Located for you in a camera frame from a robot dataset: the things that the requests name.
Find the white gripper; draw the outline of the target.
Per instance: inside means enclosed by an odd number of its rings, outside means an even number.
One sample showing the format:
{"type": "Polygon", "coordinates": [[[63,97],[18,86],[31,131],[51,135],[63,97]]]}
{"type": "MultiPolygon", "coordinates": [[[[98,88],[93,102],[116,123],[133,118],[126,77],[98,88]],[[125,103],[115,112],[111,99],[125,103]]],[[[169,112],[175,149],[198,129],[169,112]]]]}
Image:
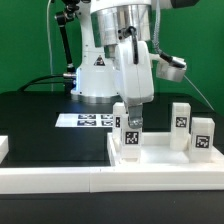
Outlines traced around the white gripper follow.
{"type": "Polygon", "coordinates": [[[143,126],[142,103],[151,102],[154,98],[148,47],[144,41],[138,41],[137,44],[139,58],[137,64],[133,62],[133,46],[130,41],[116,46],[114,60],[116,91],[129,106],[128,124],[132,129],[143,126]]]}

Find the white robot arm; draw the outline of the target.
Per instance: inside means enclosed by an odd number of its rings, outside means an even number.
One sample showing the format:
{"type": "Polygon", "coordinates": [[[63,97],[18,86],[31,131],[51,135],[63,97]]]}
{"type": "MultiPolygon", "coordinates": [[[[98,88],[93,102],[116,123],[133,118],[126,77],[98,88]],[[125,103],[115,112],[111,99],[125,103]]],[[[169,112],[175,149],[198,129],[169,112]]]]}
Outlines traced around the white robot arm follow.
{"type": "Polygon", "coordinates": [[[77,74],[72,94],[92,102],[119,96],[128,125],[143,124],[143,105],[153,100],[151,62],[159,73],[179,81],[187,69],[182,58],[159,47],[160,22],[150,25],[151,13],[194,6],[199,0],[62,0],[65,19],[81,22],[82,61],[68,69],[77,74]]]}

